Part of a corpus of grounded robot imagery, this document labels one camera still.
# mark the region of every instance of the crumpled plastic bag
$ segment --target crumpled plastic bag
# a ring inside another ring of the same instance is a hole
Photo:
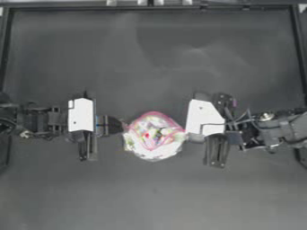
[[[162,113],[146,112],[126,127],[124,150],[150,162],[160,161],[181,151],[185,140],[180,125]]]

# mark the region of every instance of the gray surface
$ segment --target gray surface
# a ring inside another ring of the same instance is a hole
[[[5,89],[18,102],[64,102],[88,89],[98,113],[130,121],[157,110],[184,124],[194,90],[232,93],[254,111],[301,105],[286,13],[17,13]],[[202,147],[146,163],[100,140],[100,161],[76,147],[14,140],[0,176],[0,229],[304,229],[305,171],[290,151],[229,154]]]

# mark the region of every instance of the metal frame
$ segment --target metal frame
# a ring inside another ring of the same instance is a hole
[[[301,35],[300,9],[297,4],[209,4],[206,1],[192,0],[189,5],[185,0],[166,0],[157,2],[156,0],[136,0],[116,2],[106,0],[101,2],[43,2],[43,3],[17,3],[3,4],[1,37],[0,37],[0,90],[3,89],[5,83],[5,65],[7,60],[10,26],[14,11],[39,10],[39,11],[198,11],[202,12],[240,12],[240,11],[289,11],[289,22],[292,27],[292,35],[294,48],[297,53],[297,62],[301,74],[301,93],[304,105],[307,105],[307,57],[305,47]]]

